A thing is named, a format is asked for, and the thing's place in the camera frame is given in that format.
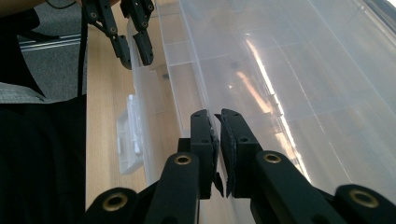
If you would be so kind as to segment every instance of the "metal screw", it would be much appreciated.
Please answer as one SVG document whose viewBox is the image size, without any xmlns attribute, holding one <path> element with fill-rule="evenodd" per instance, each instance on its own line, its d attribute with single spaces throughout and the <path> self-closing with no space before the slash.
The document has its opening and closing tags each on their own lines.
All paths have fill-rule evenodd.
<svg viewBox="0 0 396 224">
<path fill-rule="evenodd" d="M 191 162 L 191 157 L 189 156 L 178 156 L 175 158 L 175 163 L 178 165 L 187 165 Z"/>
<path fill-rule="evenodd" d="M 276 154 L 273 154 L 273 153 L 265 154 L 264 160 L 271 162 L 271 163 L 278 163 L 278 162 L 282 161 L 282 159 L 280 159 L 280 157 L 278 157 Z"/>
<path fill-rule="evenodd" d="M 349 192 L 350 198 L 362 206 L 375 208 L 379 206 L 378 200 L 366 191 L 353 189 Z"/>
<path fill-rule="evenodd" d="M 107 212 L 114 212 L 121 209 L 127 202 L 128 197 L 122 192 L 117 192 L 108 196 L 102 206 Z"/>
</svg>

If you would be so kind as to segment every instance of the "wooden surface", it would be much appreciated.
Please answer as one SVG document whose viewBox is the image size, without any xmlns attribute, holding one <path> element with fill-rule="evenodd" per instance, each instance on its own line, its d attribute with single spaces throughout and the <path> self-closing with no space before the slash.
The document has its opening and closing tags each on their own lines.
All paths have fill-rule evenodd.
<svg viewBox="0 0 396 224">
<path fill-rule="evenodd" d="M 126 23 L 121 14 L 120 7 L 115 5 L 113 13 L 119 28 L 119 34 L 126 35 Z M 158 19 L 152 18 L 149 30 L 160 32 Z M 164 60 L 161 35 L 150 33 L 153 49 L 156 55 L 156 63 L 149 67 L 150 71 L 156 71 L 158 87 L 161 92 L 163 108 L 155 113 L 147 113 L 148 127 L 150 131 L 158 133 L 158 139 L 152 144 L 162 150 L 156 155 L 159 162 L 177 152 L 177 139 L 180 137 L 177 125 L 175 102 L 169 79 L 163 78 L 168 74 L 166 66 L 158 61 Z M 116 58 L 109 39 L 97 28 L 89 28 L 88 43 L 88 114 L 87 114 L 87 181 L 86 181 L 86 207 L 102 192 L 115 187 L 134 189 L 136 192 L 146 187 L 144 168 L 140 168 L 131 175 L 120 175 L 117 155 L 117 132 L 116 121 L 119 115 L 126 109 L 126 98 L 134 93 L 132 72 L 123 68 L 120 60 Z M 147 104 L 153 99 L 152 92 L 143 91 L 143 98 Z M 200 223 L 253 223 L 251 220 L 240 221 L 233 212 L 230 199 L 221 198 L 217 190 L 212 186 L 212 198 L 201 201 Z M 244 208 L 248 210 L 248 201 Z"/>
<path fill-rule="evenodd" d="M 113 13 L 120 35 L 126 23 L 118 5 Z M 87 83 L 87 180 L 86 207 L 102 192 L 115 187 L 140 191 L 146 187 L 144 169 L 121 175 L 117 155 L 116 121 L 134 93 L 132 72 L 114 53 L 110 40 L 96 27 L 89 27 Z"/>
</svg>

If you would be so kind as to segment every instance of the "black fabric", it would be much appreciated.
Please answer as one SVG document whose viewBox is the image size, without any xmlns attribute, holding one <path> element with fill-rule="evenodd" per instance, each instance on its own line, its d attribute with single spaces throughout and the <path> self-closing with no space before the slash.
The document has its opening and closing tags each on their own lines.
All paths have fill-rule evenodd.
<svg viewBox="0 0 396 224">
<path fill-rule="evenodd" d="M 29 87 L 44 95 L 26 65 L 17 37 L 39 24 L 34 9 L 0 19 L 0 82 Z"/>
<path fill-rule="evenodd" d="M 26 65 L 17 36 L 0 35 L 0 49 L 0 82 L 29 87 L 44 96 Z"/>
<path fill-rule="evenodd" d="M 0 105 L 0 223 L 75 223 L 85 211 L 86 97 Z"/>
</svg>

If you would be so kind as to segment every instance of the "wooden table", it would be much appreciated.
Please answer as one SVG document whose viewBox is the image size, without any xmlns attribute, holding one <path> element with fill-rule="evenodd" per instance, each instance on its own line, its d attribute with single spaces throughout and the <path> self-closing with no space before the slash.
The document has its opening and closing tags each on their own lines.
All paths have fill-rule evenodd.
<svg viewBox="0 0 396 224">
<path fill-rule="evenodd" d="M 126 35 L 127 20 L 121 16 L 120 6 L 115 5 L 112 9 L 119 34 Z M 86 207 L 88 208 L 100 193 L 108 189 L 125 187 L 139 192 L 147 185 L 143 167 L 131 175 L 121 175 L 117 155 L 116 121 L 126 109 L 127 96 L 134 93 L 132 72 L 125 69 L 120 59 L 116 58 L 110 40 L 93 26 L 89 27 L 87 66 Z M 167 130 L 166 127 L 169 129 L 170 123 L 176 125 L 177 122 L 170 83 L 160 79 L 160 85 L 163 103 L 167 105 L 167 109 L 156 116 L 158 120 L 166 123 L 160 128 L 160 132 L 164 133 L 162 145 L 166 146 L 163 147 L 163 159 L 166 160 L 177 151 L 177 134 L 174 132 L 177 126 L 172 129 L 173 131 Z M 212 186 L 211 200 L 201 201 L 201 204 L 206 209 L 200 212 L 200 223 L 238 223 L 231 201 L 221 198 L 214 186 Z"/>
<path fill-rule="evenodd" d="M 120 35 L 127 20 L 120 6 L 113 6 Z M 96 27 L 89 27 L 87 64 L 87 177 L 86 207 L 102 192 L 115 187 L 140 191 L 146 187 L 144 169 L 121 175 L 117 155 L 116 121 L 134 93 L 132 73 L 114 53 L 110 40 Z"/>
</svg>

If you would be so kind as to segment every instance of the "transparent plastic box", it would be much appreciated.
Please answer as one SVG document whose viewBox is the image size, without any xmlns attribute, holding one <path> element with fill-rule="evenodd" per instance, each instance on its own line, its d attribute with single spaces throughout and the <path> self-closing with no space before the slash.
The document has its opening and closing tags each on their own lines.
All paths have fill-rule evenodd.
<svg viewBox="0 0 396 224">
<path fill-rule="evenodd" d="M 396 37 L 361 0 L 175 0 L 156 9 L 154 64 L 142 66 L 131 45 L 149 184 L 190 136 L 192 113 L 207 109 L 219 134 L 213 114 L 228 108 L 318 189 L 356 183 L 396 203 Z M 224 207 L 235 223 L 253 221 L 248 201 Z"/>
</svg>

